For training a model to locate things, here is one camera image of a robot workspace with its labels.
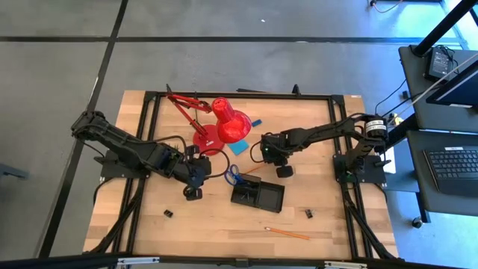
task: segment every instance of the computer monitor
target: computer monitor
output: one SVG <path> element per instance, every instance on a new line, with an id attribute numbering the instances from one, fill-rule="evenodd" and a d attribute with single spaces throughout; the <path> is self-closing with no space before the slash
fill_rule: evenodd
<path id="1" fill-rule="evenodd" d="M 478 61 L 436 90 L 426 102 L 463 108 L 478 107 Z"/>

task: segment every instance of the lamp base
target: lamp base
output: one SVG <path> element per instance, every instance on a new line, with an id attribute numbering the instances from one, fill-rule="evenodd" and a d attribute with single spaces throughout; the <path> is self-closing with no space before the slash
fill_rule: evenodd
<path id="1" fill-rule="evenodd" d="M 198 132 L 195 132 L 193 136 L 193 143 L 199 146 L 199 152 L 203 152 L 207 149 L 223 149 L 224 142 L 219 140 L 216 126 L 214 124 L 208 124 L 203 127 L 208 133 L 206 137 L 201 136 Z M 206 152 L 205 155 L 211 156 L 217 153 L 219 152 L 216 150 L 211 150 Z"/>

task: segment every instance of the red desk lamp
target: red desk lamp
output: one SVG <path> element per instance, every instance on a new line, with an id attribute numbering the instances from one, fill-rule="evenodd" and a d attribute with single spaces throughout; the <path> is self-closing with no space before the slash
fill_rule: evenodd
<path id="1" fill-rule="evenodd" d="M 196 130 L 193 136 L 193 143 L 199 146 L 199 151 L 207 149 L 222 149 L 224 143 L 235 143 L 246 137 L 251 129 L 251 121 L 243 112 L 232 109 L 231 104 L 226 98 L 220 97 L 213 101 L 211 107 L 205 101 L 199 101 L 193 98 L 174 94 L 171 88 L 166 84 L 167 98 L 176 106 L 176 108 L 186 117 L 187 121 Z M 185 108 L 195 108 L 205 113 L 214 112 L 218 121 L 217 125 L 208 124 L 202 126 L 196 120 L 191 118 Z M 217 151 L 208 151 L 206 155 L 217 154 Z"/>

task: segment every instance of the lamp shade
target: lamp shade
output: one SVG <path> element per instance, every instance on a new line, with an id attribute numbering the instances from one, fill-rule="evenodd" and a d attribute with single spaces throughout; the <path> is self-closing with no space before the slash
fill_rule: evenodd
<path id="1" fill-rule="evenodd" d="M 226 98 L 216 98 L 211 107 L 217 117 L 217 135 L 222 142 L 236 143 L 249 134 L 250 118 L 243 112 L 232 109 Z"/>

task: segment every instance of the caster wheel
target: caster wheel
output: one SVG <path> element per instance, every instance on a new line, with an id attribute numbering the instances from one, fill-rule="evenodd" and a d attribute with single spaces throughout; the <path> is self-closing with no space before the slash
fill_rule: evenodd
<path id="1" fill-rule="evenodd" d="M 423 225 L 423 221 L 421 221 L 421 217 L 416 217 L 412 221 L 412 226 L 419 229 Z"/>

